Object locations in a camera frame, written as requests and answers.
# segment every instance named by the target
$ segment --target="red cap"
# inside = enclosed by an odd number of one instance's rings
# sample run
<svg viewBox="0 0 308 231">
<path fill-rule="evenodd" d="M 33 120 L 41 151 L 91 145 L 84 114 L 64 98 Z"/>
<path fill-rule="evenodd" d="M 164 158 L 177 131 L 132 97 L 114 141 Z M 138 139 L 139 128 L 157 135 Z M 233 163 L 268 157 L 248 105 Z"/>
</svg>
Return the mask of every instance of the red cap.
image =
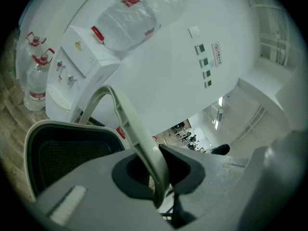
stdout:
<svg viewBox="0 0 308 231">
<path fill-rule="evenodd" d="M 34 38 L 33 38 L 33 43 L 38 43 L 39 42 L 39 37 L 38 36 L 35 36 Z"/>
<path fill-rule="evenodd" d="M 104 36 L 102 35 L 102 33 L 97 29 L 96 26 L 91 27 L 92 31 L 95 33 L 95 35 L 98 37 L 98 39 L 100 41 L 104 41 Z"/>
<path fill-rule="evenodd" d="M 43 53 L 41 56 L 40 56 L 40 60 L 42 62 L 46 62 L 48 59 L 48 54 L 47 53 Z"/>
</svg>

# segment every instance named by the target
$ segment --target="plastic bottle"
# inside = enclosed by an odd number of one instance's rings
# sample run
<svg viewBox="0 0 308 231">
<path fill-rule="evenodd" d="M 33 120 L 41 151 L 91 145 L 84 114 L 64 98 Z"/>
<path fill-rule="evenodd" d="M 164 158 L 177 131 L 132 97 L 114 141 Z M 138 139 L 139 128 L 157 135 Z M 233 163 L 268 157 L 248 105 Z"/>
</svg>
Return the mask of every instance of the plastic bottle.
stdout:
<svg viewBox="0 0 308 231">
<path fill-rule="evenodd" d="M 40 42 L 40 38 L 38 36 L 34 36 L 32 41 L 30 41 L 28 36 L 24 44 L 21 46 L 22 52 L 19 61 L 20 85 L 23 91 L 25 90 L 27 83 L 27 71 L 30 65 L 33 63 L 32 56 L 40 56 L 43 53 L 41 45 L 46 41 L 46 39 L 44 39 L 42 42 Z"/>
<path fill-rule="evenodd" d="M 43 53 L 40 59 L 33 57 L 33 64 L 27 72 L 27 84 L 24 105 L 28 110 L 37 111 L 45 107 L 46 85 L 50 61 Z"/>
<path fill-rule="evenodd" d="M 91 29 L 107 48 L 130 51 L 176 21 L 188 0 L 116 0 Z"/>
</svg>

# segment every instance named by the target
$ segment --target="red label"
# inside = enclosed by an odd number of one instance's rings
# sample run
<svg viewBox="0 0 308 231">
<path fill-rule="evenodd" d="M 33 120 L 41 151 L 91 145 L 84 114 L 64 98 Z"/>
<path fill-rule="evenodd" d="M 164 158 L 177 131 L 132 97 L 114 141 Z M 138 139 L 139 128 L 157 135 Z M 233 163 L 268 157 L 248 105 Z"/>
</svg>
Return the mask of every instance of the red label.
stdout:
<svg viewBox="0 0 308 231">
<path fill-rule="evenodd" d="M 122 0 L 122 3 L 124 3 L 127 7 L 130 7 L 138 2 L 140 2 L 140 0 Z"/>
<path fill-rule="evenodd" d="M 151 36 L 153 33 L 154 33 L 154 27 L 153 27 L 151 30 L 147 31 L 144 35 L 145 35 L 146 37 L 149 37 L 149 36 Z"/>
<path fill-rule="evenodd" d="M 122 131 L 121 127 L 117 127 L 116 131 L 122 137 L 122 139 L 126 139 L 124 132 Z"/>
<path fill-rule="evenodd" d="M 34 93 L 34 92 L 29 92 L 30 98 L 33 99 L 34 101 L 42 101 L 46 98 L 46 93 Z"/>
</svg>

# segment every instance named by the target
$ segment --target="person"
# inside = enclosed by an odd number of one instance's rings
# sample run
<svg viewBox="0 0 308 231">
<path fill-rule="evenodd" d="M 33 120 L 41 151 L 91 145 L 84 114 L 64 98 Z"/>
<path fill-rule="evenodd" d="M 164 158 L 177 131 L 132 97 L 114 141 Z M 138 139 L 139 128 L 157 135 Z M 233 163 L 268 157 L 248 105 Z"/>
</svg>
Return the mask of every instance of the person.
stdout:
<svg viewBox="0 0 308 231">
<path fill-rule="evenodd" d="M 184 142 L 184 141 L 186 141 L 187 140 L 187 138 L 189 137 L 189 136 L 191 136 L 191 132 L 188 132 L 188 133 L 186 133 L 186 135 L 184 135 L 183 137 L 182 137 L 182 141 Z"/>
<path fill-rule="evenodd" d="M 194 135 L 193 137 L 190 138 L 190 141 L 191 141 L 191 142 L 195 142 L 195 141 L 196 141 L 196 137 L 197 137 L 197 136 Z"/>
<path fill-rule="evenodd" d="M 192 144 L 192 145 L 188 146 L 188 149 L 194 151 L 194 149 L 195 149 L 196 147 L 197 147 L 196 145 L 193 145 L 193 144 Z"/>
<path fill-rule="evenodd" d="M 228 144 L 223 144 L 217 148 L 214 148 L 210 150 L 211 154 L 216 154 L 216 155 L 226 155 L 230 151 L 230 146 Z"/>
</svg>

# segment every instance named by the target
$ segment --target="floor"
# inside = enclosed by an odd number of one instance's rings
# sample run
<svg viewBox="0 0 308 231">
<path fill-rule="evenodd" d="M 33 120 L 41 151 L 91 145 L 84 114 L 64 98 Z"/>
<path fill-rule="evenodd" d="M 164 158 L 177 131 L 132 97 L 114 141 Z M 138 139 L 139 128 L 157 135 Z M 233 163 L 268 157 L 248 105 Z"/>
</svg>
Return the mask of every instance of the floor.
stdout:
<svg viewBox="0 0 308 231">
<path fill-rule="evenodd" d="M 48 119 L 45 110 L 31 112 L 23 105 L 24 94 L 14 77 L 14 42 L 11 32 L 0 56 L 0 161 L 8 179 L 23 199 L 33 201 L 26 182 L 24 168 L 24 140 L 27 131 L 36 122 Z M 157 135 L 157 144 L 184 147 L 171 131 Z"/>
</svg>

